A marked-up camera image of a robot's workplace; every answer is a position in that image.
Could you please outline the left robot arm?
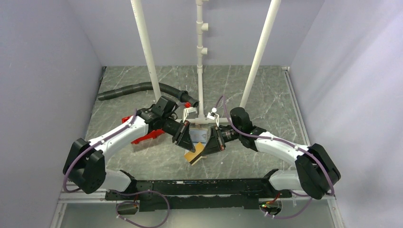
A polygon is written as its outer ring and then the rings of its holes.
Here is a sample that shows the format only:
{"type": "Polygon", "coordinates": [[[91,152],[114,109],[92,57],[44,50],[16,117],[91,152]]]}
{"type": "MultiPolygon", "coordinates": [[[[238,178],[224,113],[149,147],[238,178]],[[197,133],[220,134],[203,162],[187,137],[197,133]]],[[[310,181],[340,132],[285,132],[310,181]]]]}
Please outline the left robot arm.
{"type": "Polygon", "coordinates": [[[135,110],[132,117],[111,131],[89,141],[82,138],[74,141],[63,168],[64,192],[82,190],[91,194],[107,189],[118,192],[126,200],[133,198],[137,191],[135,177],[123,170],[109,170],[106,165],[115,153],[154,130],[163,130],[172,136],[173,144],[194,152],[190,122],[171,118],[177,108],[175,101],[161,96],[149,108],[135,110]]]}

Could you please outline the orange magnetic stripe card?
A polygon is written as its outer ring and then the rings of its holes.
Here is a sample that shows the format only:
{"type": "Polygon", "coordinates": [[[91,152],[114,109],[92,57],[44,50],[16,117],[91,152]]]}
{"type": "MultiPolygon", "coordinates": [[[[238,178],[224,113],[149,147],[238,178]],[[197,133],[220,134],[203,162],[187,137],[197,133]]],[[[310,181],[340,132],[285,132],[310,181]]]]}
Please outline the orange magnetic stripe card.
{"type": "Polygon", "coordinates": [[[184,154],[185,160],[190,164],[194,165],[196,164],[200,159],[205,159],[206,156],[202,156],[202,151],[204,149],[204,144],[201,142],[198,142],[194,145],[195,151],[187,151],[184,154]]]}

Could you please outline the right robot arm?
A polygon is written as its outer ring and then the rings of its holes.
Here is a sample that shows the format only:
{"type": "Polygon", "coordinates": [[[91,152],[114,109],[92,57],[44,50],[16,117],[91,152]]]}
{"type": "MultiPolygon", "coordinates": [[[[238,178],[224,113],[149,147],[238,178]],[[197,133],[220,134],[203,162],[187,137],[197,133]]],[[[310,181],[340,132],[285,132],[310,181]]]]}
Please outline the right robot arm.
{"type": "Polygon", "coordinates": [[[236,107],[230,111],[227,126],[212,128],[201,155],[221,152],[227,142],[234,140],[239,140],[247,149],[270,154],[295,168],[293,171],[272,170],[268,174],[268,180],[262,183],[262,192],[267,197],[274,197],[281,190],[303,191],[316,200],[335,194],[334,185],[341,174],[322,145],[301,145],[278,138],[253,125],[245,109],[236,107]]]}

